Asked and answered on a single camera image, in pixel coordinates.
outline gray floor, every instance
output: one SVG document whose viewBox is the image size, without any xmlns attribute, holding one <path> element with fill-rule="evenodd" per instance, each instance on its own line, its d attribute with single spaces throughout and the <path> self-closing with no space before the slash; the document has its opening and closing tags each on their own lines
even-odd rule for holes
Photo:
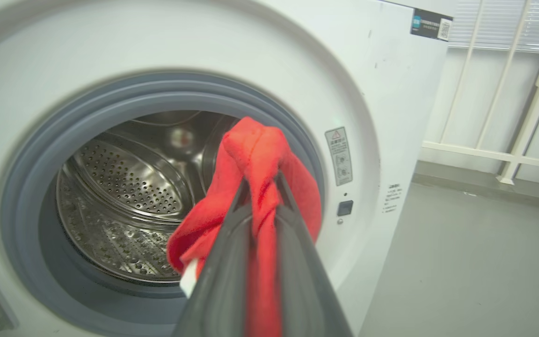
<svg viewBox="0 0 539 337">
<path fill-rule="evenodd" d="M 413 184 L 361 335 L 539 336 L 539 207 Z"/>
</svg>

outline barcode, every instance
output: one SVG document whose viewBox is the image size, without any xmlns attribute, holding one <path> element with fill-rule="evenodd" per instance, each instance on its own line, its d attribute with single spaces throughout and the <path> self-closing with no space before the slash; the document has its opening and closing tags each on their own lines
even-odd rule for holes
<svg viewBox="0 0 539 337">
<path fill-rule="evenodd" d="M 451 33 L 451 26 L 453 22 L 448 19 L 440 19 L 440 28 L 438 29 L 438 38 L 440 40 L 449 40 L 449 34 Z"/>
</svg>

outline white railing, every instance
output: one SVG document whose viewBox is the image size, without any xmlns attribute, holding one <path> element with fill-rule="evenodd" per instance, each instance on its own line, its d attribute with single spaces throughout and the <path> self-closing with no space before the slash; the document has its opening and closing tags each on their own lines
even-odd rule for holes
<svg viewBox="0 0 539 337">
<path fill-rule="evenodd" d="M 522 35 L 522 31 L 524 29 L 524 24 L 526 22 L 528 11 L 530 10 L 531 0 L 526 0 L 526 2 L 524 3 L 523 12 L 521 14 L 521 18 L 518 22 L 517 30 L 513 38 L 513 44 L 511 45 L 509 49 L 509 55 L 507 57 L 507 61 L 505 63 L 500 79 L 498 81 L 498 86 L 496 86 L 494 98 L 492 98 L 492 102 L 490 102 L 490 107 L 488 109 L 485 122 L 483 123 L 481 127 L 480 136 L 479 136 L 479 139 L 477 140 L 477 144 L 475 145 L 475 147 L 463 147 L 460 145 L 446 143 L 447 132 L 451 128 L 452 116 L 455 114 L 456 104 L 458 103 L 459 96 L 462 92 L 464 80 L 466 79 L 468 65 L 471 60 L 471 56 L 472 56 L 473 49 L 475 46 L 475 41 L 477 40 L 477 33 L 479 32 L 481 18 L 484 13 L 483 9 L 484 9 L 485 2 L 486 0 L 480 1 L 477 18 L 475 19 L 475 28 L 473 29 L 473 35 L 471 37 L 471 41 L 470 41 L 470 45 L 466 54 L 465 62 L 460 72 L 459 81 L 457 83 L 455 94 L 453 96 L 453 101 L 451 103 L 451 109 L 449 110 L 443 132 L 441 133 L 441 136 L 440 136 L 440 141 L 438 143 L 434 141 L 424 141 L 423 147 L 428 148 L 428 149 L 455 152 L 458 154 L 479 156 L 479 157 L 490 158 L 494 160 L 501 160 L 505 162 L 505 166 L 501 174 L 497 177 L 497 179 L 498 181 L 502 183 L 513 185 L 513 179 L 515 178 L 518 167 L 520 165 L 526 164 L 526 165 L 539 166 L 539 158 L 532 158 L 525 155 L 528 149 L 528 146 L 530 145 L 530 140 L 533 136 L 533 133 L 535 132 L 535 129 L 537 128 L 538 121 L 539 121 L 539 76 L 535 83 L 537 89 L 531 101 L 530 108 L 528 109 L 526 113 L 526 117 L 524 118 L 522 125 L 520 126 L 520 130 L 518 132 L 515 143 L 513 143 L 512 145 L 512 149 L 510 153 L 489 151 L 489 150 L 482 149 L 481 146 L 484 140 L 484 136 L 486 134 L 486 130 L 490 128 L 490 120 L 496 109 L 496 103 L 498 102 L 498 98 L 500 97 L 501 90 L 507 79 L 507 74 L 509 74 L 509 69 L 513 61 L 513 56 L 515 55 L 516 47 Z"/>
</svg>

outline baseboard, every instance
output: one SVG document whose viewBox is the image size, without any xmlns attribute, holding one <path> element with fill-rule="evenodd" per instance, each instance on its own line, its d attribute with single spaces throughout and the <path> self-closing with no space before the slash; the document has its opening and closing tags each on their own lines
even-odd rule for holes
<svg viewBox="0 0 539 337">
<path fill-rule="evenodd" d="M 461 190 L 468 194 L 539 207 L 539 183 L 514 180 L 515 185 L 499 182 L 491 173 L 432 162 L 418 161 L 413 183 Z"/>
</svg>

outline gray rubber gasket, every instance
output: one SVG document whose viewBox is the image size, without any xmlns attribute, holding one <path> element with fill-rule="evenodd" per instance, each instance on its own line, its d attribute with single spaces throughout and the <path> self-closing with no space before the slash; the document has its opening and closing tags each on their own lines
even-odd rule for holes
<svg viewBox="0 0 539 337">
<path fill-rule="evenodd" d="M 186 301 L 175 286 L 130 284 L 95 271 L 64 238 L 54 204 L 58 168 L 83 143 L 129 119 L 168 110 L 251 116 L 282 128 L 317 183 L 323 171 L 302 123 L 241 83 L 193 73 L 135 75 L 95 88 L 36 128 L 9 169 L 0 226 L 9 259 L 30 293 L 86 330 L 114 337 L 168 336 Z"/>
</svg>

